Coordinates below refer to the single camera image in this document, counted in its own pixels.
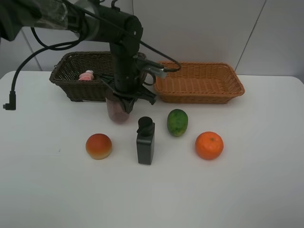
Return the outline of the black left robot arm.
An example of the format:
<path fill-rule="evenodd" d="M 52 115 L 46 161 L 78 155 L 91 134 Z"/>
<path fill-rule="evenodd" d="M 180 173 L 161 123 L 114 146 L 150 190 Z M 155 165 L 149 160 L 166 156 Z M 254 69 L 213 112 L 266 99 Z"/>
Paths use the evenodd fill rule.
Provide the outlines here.
<path fill-rule="evenodd" d="M 113 73 L 98 77 L 129 113 L 136 100 L 154 104 L 156 96 L 145 86 L 143 73 L 152 62 L 138 56 L 143 27 L 139 19 L 120 11 L 115 5 L 102 6 L 97 0 L 3 0 L 0 3 L 0 36 L 13 41 L 23 27 L 69 30 L 79 35 L 77 41 L 44 47 L 65 49 L 80 41 L 108 43 Z"/>

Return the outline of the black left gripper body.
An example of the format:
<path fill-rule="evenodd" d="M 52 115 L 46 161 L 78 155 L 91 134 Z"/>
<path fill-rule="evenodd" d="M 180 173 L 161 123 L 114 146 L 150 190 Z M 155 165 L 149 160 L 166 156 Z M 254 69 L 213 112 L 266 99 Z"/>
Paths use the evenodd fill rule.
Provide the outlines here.
<path fill-rule="evenodd" d="M 150 104 L 156 102 L 156 95 L 143 86 L 141 73 L 146 67 L 156 67 L 157 63 L 142 56 L 119 56 L 112 54 L 113 73 L 99 76 L 99 81 L 107 85 L 116 95 L 127 100 L 142 99 Z"/>

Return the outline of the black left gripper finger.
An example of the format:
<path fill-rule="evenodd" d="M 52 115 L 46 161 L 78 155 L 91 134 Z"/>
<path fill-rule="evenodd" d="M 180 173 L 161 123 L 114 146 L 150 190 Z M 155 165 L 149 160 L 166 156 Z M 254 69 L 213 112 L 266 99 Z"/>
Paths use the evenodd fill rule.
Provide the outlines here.
<path fill-rule="evenodd" d="M 138 99 L 134 94 L 114 94 L 114 96 L 118 99 L 120 106 L 127 114 L 131 113 L 133 106 Z"/>

